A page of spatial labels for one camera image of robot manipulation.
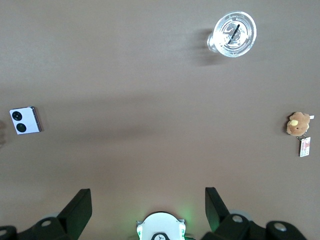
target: tag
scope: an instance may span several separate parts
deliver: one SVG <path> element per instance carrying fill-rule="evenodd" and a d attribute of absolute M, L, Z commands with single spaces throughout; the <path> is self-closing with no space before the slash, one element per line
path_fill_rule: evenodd
<path fill-rule="evenodd" d="M 310 141 L 311 141 L 311 137 L 306 137 L 301 139 L 300 157 L 305 157 L 309 155 Z"/>

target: plush keychain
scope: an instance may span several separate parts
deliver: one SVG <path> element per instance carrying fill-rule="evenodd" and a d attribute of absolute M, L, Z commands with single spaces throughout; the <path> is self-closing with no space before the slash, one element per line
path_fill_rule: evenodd
<path fill-rule="evenodd" d="M 302 112 L 295 112 L 290 116 L 286 132 L 292 136 L 300 137 L 309 129 L 310 116 Z"/>

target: metal bolt head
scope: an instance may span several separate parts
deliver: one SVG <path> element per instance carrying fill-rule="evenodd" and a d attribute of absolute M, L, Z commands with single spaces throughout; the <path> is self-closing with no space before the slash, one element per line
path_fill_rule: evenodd
<path fill-rule="evenodd" d="M 240 217 L 239 215 L 234 215 L 232 217 L 232 220 L 235 221 L 236 223 L 242 223 L 244 221 L 242 217 Z"/>
<path fill-rule="evenodd" d="M 275 229 L 277 229 L 277 230 L 279 230 L 279 231 L 281 231 L 281 232 L 287 231 L 286 226 L 283 225 L 283 224 L 280 223 L 280 222 L 275 223 L 275 224 L 274 224 L 274 227 L 275 227 Z"/>

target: white robot part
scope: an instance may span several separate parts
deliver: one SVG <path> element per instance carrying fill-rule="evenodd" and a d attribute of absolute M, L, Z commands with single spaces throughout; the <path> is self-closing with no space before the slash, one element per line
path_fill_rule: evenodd
<path fill-rule="evenodd" d="M 185 240 L 185 220 L 167 212 L 153 213 L 136 225 L 140 240 Z"/>

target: stuffed toy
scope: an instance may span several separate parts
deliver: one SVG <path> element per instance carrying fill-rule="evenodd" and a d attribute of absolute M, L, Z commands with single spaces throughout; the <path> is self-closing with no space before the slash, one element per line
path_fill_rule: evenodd
<path fill-rule="evenodd" d="M 309 129 L 310 116 L 306 113 L 295 112 L 290 116 L 286 132 L 292 136 L 300 137 Z"/>

